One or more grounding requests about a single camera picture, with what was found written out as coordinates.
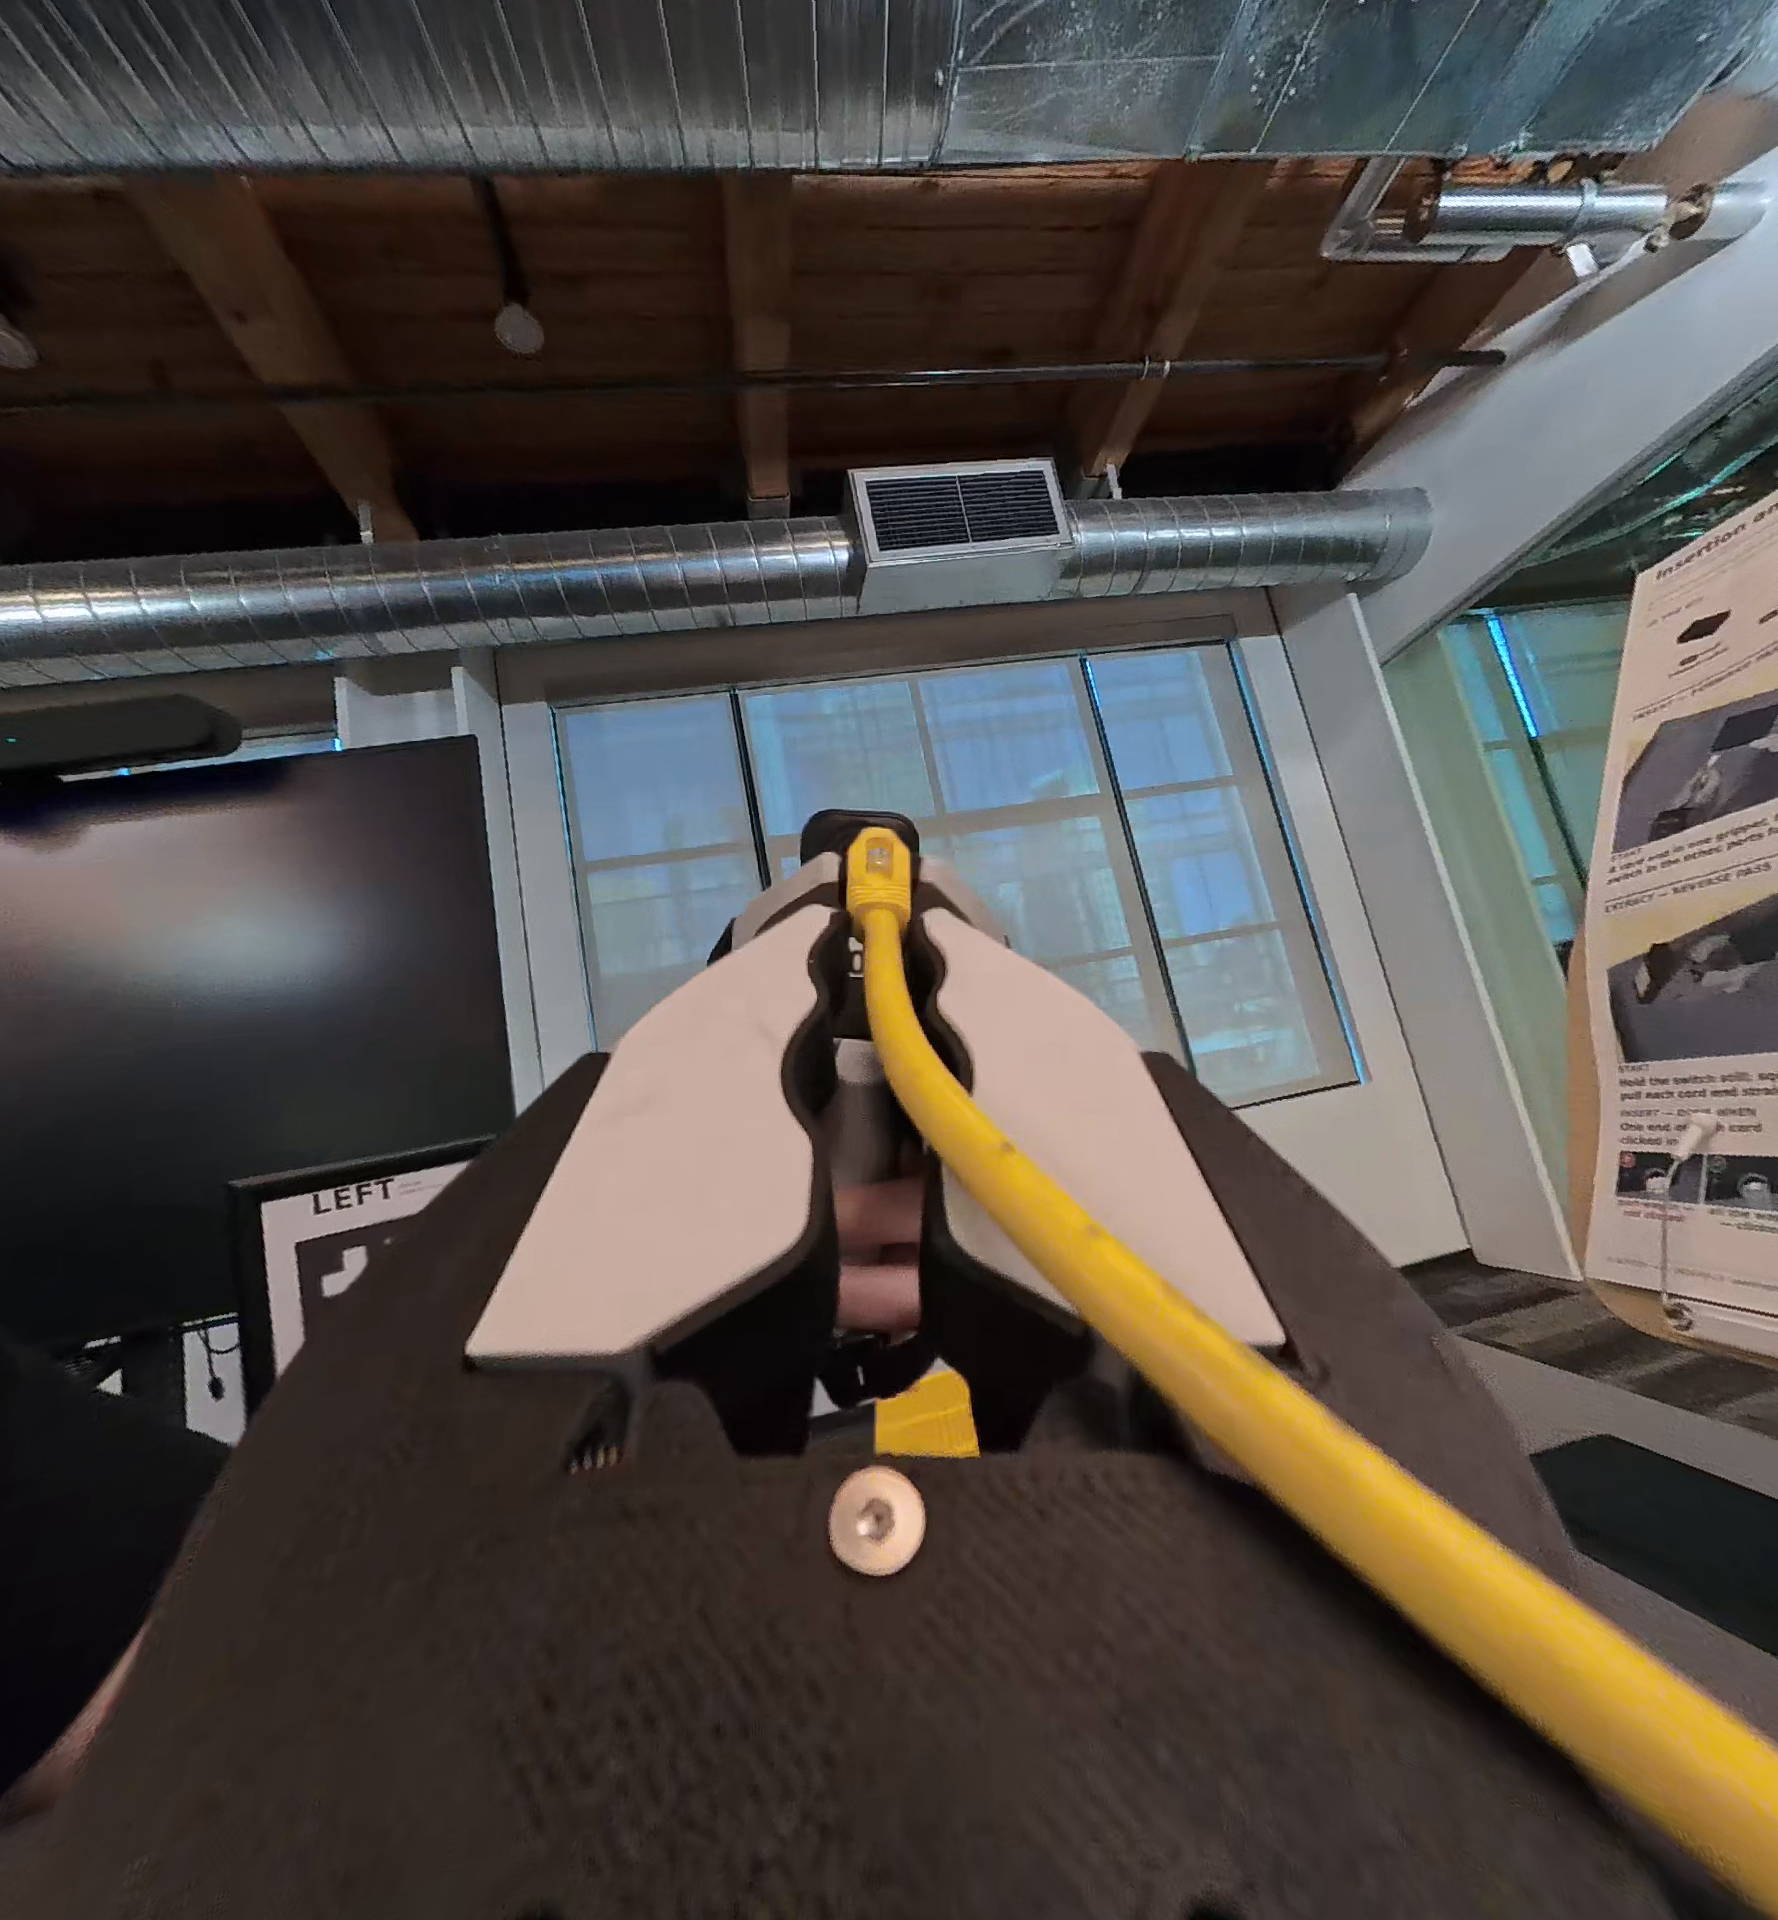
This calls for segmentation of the silver insulated pipe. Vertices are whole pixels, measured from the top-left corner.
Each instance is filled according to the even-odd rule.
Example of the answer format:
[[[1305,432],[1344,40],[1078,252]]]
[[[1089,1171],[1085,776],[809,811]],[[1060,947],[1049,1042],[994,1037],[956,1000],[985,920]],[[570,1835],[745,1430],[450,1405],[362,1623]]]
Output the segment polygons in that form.
[[[1747,236],[1771,209],[1755,180],[1726,180],[1671,192],[1665,185],[1476,182],[1456,185],[1445,162],[1426,167],[1405,205],[1391,192],[1404,158],[1360,166],[1322,238],[1333,263],[1496,263],[1518,252],[1584,256],[1581,277],[1631,252],[1728,247]]]

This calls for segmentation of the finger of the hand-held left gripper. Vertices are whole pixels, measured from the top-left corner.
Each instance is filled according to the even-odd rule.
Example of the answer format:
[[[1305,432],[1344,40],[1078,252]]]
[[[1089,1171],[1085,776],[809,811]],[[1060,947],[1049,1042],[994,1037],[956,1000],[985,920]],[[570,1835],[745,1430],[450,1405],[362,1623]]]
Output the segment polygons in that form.
[[[927,950],[936,947],[936,932],[928,927],[936,918],[971,927],[1000,950],[1013,947],[994,909],[975,894],[956,865],[943,857],[917,857],[912,927]]]
[[[749,950],[775,923],[808,909],[829,909],[847,913],[844,861],[838,852],[822,852],[804,861],[790,879],[777,880],[758,894],[739,917],[739,950]]]

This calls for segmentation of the silver spiral air duct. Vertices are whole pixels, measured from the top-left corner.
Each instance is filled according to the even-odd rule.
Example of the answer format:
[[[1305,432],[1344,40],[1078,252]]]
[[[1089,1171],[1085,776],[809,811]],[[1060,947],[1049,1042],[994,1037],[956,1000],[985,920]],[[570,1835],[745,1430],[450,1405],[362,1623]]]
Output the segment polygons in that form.
[[[1065,502],[1035,606],[1380,587],[1433,530],[1420,489]],[[841,515],[560,535],[0,565],[0,691],[866,617]]]

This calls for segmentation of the yellow plastic bin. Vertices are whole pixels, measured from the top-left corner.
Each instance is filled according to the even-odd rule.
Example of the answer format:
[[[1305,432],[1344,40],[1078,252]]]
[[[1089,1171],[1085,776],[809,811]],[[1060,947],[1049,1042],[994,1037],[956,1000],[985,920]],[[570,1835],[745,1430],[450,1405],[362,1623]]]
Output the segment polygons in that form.
[[[975,1458],[983,1454],[966,1379],[951,1367],[875,1404],[875,1454],[881,1458]]]

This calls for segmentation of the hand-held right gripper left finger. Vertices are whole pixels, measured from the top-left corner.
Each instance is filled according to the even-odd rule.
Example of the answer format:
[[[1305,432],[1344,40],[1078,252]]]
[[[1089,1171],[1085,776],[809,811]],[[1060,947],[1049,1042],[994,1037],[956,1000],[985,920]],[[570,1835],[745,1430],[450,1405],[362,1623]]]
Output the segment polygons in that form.
[[[696,1386],[739,1454],[804,1452],[841,1284],[822,1113],[847,971],[841,905],[799,903],[617,1042],[471,1367]]]

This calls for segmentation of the large window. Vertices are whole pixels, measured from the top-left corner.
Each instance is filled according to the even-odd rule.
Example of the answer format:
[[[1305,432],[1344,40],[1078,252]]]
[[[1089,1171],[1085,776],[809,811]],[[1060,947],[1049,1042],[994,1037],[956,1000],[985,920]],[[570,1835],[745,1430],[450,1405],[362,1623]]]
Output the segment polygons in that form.
[[[1362,1080],[1225,645],[559,707],[592,1035],[696,976],[822,809],[894,811],[1019,953],[1236,1109]]]

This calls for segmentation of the black monitor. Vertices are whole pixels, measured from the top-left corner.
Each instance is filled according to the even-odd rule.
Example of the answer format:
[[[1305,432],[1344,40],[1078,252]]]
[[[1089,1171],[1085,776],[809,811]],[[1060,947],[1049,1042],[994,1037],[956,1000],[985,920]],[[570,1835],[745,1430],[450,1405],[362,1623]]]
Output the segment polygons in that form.
[[[515,1113],[474,738],[0,795],[0,1331],[231,1315],[237,1182]]]

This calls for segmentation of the printed marker sign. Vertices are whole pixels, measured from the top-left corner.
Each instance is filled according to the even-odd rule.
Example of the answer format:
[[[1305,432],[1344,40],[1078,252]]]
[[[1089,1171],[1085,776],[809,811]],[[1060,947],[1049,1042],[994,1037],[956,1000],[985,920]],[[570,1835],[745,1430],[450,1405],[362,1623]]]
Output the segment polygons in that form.
[[[229,1182],[225,1223],[247,1416],[328,1308],[493,1136],[261,1171]]]

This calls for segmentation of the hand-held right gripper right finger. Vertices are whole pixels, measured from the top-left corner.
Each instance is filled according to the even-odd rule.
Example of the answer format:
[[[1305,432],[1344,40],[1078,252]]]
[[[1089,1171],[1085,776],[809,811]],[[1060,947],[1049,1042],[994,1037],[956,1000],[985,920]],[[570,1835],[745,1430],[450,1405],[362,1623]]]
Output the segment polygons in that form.
[[[958,1083],[1060,1191],[1196,1308],[1264,1358],[1288,1353],[1141,1047],[1059,976],[943,905],[909,937],[909,984]],[[1018,1452],[1094,1360],[1094,1331],[958,1178],[927,1169],[924,1334],[970,1388],[983,1452]]]

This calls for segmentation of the person's left hand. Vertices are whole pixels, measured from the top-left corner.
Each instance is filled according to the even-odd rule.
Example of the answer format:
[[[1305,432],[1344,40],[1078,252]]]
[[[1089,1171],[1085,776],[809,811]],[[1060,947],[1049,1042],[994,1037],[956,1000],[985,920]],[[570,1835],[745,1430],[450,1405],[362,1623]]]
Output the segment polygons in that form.
[[[905,1338],[920,1325],[924,1179],[838,1188],[841,1334]]]

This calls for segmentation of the white air vent grille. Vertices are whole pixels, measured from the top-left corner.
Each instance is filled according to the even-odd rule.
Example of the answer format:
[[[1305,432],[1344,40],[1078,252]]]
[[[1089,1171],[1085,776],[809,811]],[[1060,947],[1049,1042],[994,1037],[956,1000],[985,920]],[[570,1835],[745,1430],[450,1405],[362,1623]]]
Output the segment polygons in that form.
[[[852,469],[844,526],[866,617],[1042,603],[1075,556],[1049,460]]]

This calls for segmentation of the foil wrapped rectangular duct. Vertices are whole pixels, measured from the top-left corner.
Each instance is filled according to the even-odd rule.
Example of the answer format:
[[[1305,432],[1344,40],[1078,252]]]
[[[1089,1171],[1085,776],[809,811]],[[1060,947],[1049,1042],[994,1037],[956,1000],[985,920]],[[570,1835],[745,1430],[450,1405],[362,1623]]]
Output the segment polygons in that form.
[[[962,6],[943,166],[1572,158],[1778,102],[1778,2]]]

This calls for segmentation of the large silver round duct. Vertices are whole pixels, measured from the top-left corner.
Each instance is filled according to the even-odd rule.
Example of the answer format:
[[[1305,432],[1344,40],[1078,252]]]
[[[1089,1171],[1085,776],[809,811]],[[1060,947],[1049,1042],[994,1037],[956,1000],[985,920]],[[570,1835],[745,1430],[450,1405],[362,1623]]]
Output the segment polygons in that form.
[[[0,176],[918,170],[965,12],[0,2]]]

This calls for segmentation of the glass partition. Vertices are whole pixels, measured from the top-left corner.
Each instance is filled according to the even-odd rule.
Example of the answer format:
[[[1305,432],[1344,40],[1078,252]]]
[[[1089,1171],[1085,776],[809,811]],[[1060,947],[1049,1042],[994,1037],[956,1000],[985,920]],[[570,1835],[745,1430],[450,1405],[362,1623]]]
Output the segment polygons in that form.
[[[1419,772],[1472,830],[1480,880],[1519,880],[1561,969],[1584,927],[1631,600],[1475,606],[1387,668]]]

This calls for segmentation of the black webcam bar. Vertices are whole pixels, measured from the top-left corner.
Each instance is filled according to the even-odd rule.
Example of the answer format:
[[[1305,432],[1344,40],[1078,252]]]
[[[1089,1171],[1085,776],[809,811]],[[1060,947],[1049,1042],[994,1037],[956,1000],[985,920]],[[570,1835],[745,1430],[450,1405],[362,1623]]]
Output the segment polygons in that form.
[[[222,759],[241,723],[182,692],[0,712],[0,785],[120,772],[135,764]]]

